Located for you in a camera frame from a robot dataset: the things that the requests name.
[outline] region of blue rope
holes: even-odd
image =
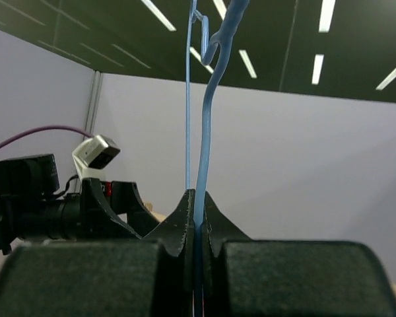
[[[207,187],[207,176],[209,171],[210,161],[210,144],[211,144],[211,104],[216,88],[227,68],[230,51],[232,50],[233,36],[235,35],[239,23],[244,15],[249,0],[231,0],[226,11],[226,16],[220,26],[220,30],[215,32],[208,41],[209,23],[208,18],[202,15],[197,10],[197,0],[191,1],[191,8],[189,11],[189,24],[187,31],[187,70],[186,70],[186,95],[187,95],[187,152],[189,150],[189,49],[191,47],[191,30],[195,19],[201,21],[201,63],[209,65],[220,45],[220,54],[214,73],[210,78],[207,88],[204,93],[203,101],[203,117],[202,117],[202,136],[201,136],[201,154],[199,157],[199,169],[197,178],[197,187],[195,192],[195,204],[193,221],[195,223],[194,235],[194,313],[195,317],[202,317],[203,315],[203,246],[202,246],[202,226],[204,221],[204,200],[205,190]]]

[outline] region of blue cable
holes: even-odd
[[[199,19],[202,24],[201,33],[201,63],[209,65],[220,45],[220,54],[214,73],[211,76],[204,93],[203,117],[202,117],[202,136],[201,136],[201,154],[199,157],[199,169],[197,177],[197,187],[195,192],[193,222],[195,224],[194,234],[194,315],[202,317],[203,315],[203,246],[202,246],[202,225],[204,221],[204,200],[205,189],[207,187],[207,176],[210,161],[210,144],[211,144],[211,104],[216,88],[227,68],[230,51],[232,50],[233,36],[235,35],[239,23],[244,15],[249,0],[231,0],[226,11],[226,16],[220,26],[208,42],[208,18],[197,10],[197,0],[191,1],[189,11],[189,24],[187,33],[187,125],[189,124],[189,48],[191,45],[191,29],[195,19]],[[187,143],[189,142],[189,127],[187,127]]]

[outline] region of wall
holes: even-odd
[[[203,85],[192,88],[195,183]],[[96,132],[168,214],[184,190],[184,84],[105,75]],[[221,87],[208,190],[254,238],[345,239],[371,246],[396,282],[396,104]]]
[[[92,75],[91,69],[0,31],[0,142],[41,125],[84,127]],[[0,160],[54,153],[64,186],[75,173],[71,151],[81,140],[71,132],[41,132],[0,150]]]

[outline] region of gray wall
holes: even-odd
[[[92,75],[91,69],[0,31],[0,142],[41,125],[83,127]],[[64,186],[75,173],[71,152],[81,140],[71,132],[41,132],[0,150],[0,160],[55,153]]]
[[[193,85],[193,182],[203,85]],[[184,190],[184,84],[105,75],[96,132],[168,214]],[[208,189],[254,238],[365,242],[396,282],[396,104],[219,88]]]

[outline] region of dark ceiling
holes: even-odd
[[[396,67],[396,0],[336,0],[328,33],[318,32],[321,2],[251,0],[221,84],[396,102],[396,79],[376,90]],[[153,3],[175,32],[141,0],[0,0],[0,30],[106,73],[184,81],[190,1]],[[218,30],[222,19],[213,0],[198,0],[198,9],[209,17],[211,34]],[[198,51],[199,40],[196,24]],[[256,79],[238,50],[247,50]],[[313,85],[316,54],[324,54],[324,63]],[[193,57],[191,66],[194,82],[209,80]]]

